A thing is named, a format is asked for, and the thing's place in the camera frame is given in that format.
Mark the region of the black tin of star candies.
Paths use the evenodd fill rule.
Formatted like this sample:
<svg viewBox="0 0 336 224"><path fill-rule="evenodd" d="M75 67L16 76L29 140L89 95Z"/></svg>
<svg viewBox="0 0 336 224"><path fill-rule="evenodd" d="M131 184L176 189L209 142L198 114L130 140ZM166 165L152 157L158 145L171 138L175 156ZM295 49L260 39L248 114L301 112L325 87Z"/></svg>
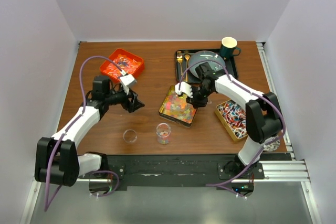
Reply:
<svg viewBox="0 0 336 224"><path fill-rule="evenodd" d="M178 96L175 93L175 86L170 86L159 108L159 115L184 127L191 127L197 109L187 103L186 98L185 94Z"/></svg>

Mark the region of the clear glass jar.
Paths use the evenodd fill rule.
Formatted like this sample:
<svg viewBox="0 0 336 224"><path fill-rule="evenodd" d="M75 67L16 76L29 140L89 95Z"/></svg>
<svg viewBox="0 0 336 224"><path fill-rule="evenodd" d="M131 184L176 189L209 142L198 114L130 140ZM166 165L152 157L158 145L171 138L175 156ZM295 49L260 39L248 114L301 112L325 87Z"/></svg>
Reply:
<svg viewBox="0 0 336 224"><path fill-rule="evenodd" d="M158 143L166 145L170 142L171 127L166 123L160 123L156 127L156 135Z"/></svg>

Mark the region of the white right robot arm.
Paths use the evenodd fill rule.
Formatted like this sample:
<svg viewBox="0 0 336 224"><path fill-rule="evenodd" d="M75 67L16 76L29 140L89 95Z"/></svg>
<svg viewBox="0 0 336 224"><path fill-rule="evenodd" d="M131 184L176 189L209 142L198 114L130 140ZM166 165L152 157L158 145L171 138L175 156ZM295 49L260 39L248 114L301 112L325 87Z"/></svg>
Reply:
<svg viewBox="0 0 336 224"><path fill-rule="evenodd" d="M212 93L227 96L236 102L246 114L247 140L237 154L234 173L239 178L246 178L253 171L252 164L257 162L265 144L270 144L284 134L286 125L281 113L277 96L272 93L256 91L235 79L222 66L215 71L210 61L202 60L193 64L201 80L199 86L192 86L180 81L175 86L178 94L185 93L187 102L194 108L204 107Z"/></svg>

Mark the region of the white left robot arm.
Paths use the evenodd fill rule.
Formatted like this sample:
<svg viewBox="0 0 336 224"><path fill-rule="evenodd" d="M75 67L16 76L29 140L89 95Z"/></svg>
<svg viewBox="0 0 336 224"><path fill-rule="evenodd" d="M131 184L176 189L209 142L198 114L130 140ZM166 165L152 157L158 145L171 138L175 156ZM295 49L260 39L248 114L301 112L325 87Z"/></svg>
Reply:
<svg viewBox="0 0 336 224"><path fill-rule="evenodd" d="M107 76L96 76L92 90L84 94L84 101L75 116L51 137L42 137L37 143L35 179L38 182L73 186L79 176L92 173L97 178L108 174L106 154L88 152L78 155L77 148L89 130L96 125L112 105L121 105L132 113L144 104L131 89L136 83L131 74L120 78L115 89Z"/></svg>

